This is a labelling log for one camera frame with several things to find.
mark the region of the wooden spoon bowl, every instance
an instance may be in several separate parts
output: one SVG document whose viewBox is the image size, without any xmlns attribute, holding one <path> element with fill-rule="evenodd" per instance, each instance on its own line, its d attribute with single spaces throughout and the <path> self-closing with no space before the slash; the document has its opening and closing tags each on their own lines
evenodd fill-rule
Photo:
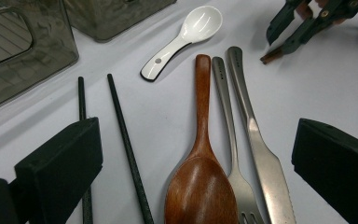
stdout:
<svg viewBox="0 0 358 224">
<path fill-rule="evenodd" d="M 197 137 L 168 187 L 165 223 L 238 224 L 237 205 L 208 135 L 211 58 L 196 58 Z"/>
</svg>

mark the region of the spoon bowl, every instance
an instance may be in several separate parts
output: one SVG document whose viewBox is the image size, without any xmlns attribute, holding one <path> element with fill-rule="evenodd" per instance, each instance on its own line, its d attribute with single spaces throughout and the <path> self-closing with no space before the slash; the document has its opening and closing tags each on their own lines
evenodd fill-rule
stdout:
<svg viewBox="0 0 358 224">
<path fill-rule="evenodd" d="M 179 35 L 145 64 L 141 76 L 147 81 L 155 81 L 175 53 L 187 45 L 211 38 L 222 22 L 222 14 L 215 7 L 193 9 L 185 18 Z"/>
<path fill-rule="evenodd" d="M 211 58 L 196 58 L 197 137 L 168 187 L 165 223 L 238 224 L 234 192 L 208 136 Z"/>
</svg>

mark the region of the white spoon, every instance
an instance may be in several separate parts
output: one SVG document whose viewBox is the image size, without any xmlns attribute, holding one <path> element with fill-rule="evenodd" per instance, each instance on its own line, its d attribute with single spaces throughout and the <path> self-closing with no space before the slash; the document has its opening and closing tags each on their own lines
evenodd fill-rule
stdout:
<svg viewBox="0 0 358 224">
<path fill-rule="evenodd" d="M 186 17 L 179 35 L 147 62 L 141 76 L 155 81 L 172 56 L 185 46 L 206 40 L 222 25 L 222 14 L 215 7 L 197 7 Z"/>
</svg>

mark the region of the chopstick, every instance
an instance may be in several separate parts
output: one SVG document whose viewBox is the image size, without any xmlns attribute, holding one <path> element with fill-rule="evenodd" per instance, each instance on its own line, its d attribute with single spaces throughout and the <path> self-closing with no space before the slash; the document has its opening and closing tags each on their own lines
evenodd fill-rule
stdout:
<svg viewBox="0 0 358 224">
<path fill-rule="evenodd" d="M 138 195 L 138 202 L 141 206 L 142 215 L 144 217 L 144 222 L 145 224 L 154 224 L 153 217 L 150 212 L 150 207 L 147 202 L 144 185 L 142 184 L 142 179 L 139 174 L 138 166 L 136 164 L 136 159 L 135 156 L 133 155 L 130 137 L 127 132 L 126 123 L 124 121 L 123 113 L 121 111 L 121 106 L 118 100 L 117 91 L 115 87 L 115 81 L 113 80 L 112 74 L 108 74 L 107 79 L 109 82 L 109 87 L 113 98 L 113 104 L 115 105 L 118 125 L 120 127 L 121 136 L 123 138 L 124 147 L 127 153 L 127 159 L 130 164 L 133 184 L 135 185 L 136 193 Z"/>
<path fill-rule="evenodd" d="M 79 92 L 79 119 L 86 119 L 86 96 L 84 91 L 84 78 L 78 78 L 78 92 Z M 82 198 L 83 207 L 83 224 L 92 224 L 92 198 L 91 187 L 87 189 Z"/>
</svg>

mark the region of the white tabletop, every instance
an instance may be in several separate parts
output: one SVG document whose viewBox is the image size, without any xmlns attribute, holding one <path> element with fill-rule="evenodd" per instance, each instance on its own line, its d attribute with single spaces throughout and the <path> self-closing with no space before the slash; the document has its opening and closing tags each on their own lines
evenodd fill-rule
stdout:
<svg viewBox="0 0 358 224">
<path fill-rule="evenodd" d="M 12 181 L 18 161 L 78 121 L 77 78 L 82 76 L 88 117 L 99 118 L 103 141 L 103 169 L 92 184 L 94 221 L 142 223 L 107 83 L 111 73 L 153 218 L 163 223 L 167 187 L 195 140 L 196 55 L 226 58 L 227 49 L 238 46 L 255 116 L 266 144 L 281 161 L 297 223 L 346 223 L 294 172 L 291 155 L 300 118 L 328 123 L 358 138 L 358 15 L 265 66 L 259 61 L 269 50 L 265 33 L 283 4 L 283 0 L 179 0 L 104 44 L 74 30 L 78 63 L 0 106 L 0 177 Z M 144 81 L 140 71 L 145 63 L 177 36 L 189 11 L 205 5 L 222 12 L 221 30 L 182 50 L 155 83 Z M 300 23 L 296 17 L 277 42 L 282 43 Z M 211 81 L 210 139 L 228 174 L 227 129 L 213 77 Z M 236 97 L 228 84 L 241 171 L 260 201 Z M 67 223 L 80 222 L 78 206 Z"/>
</svg>

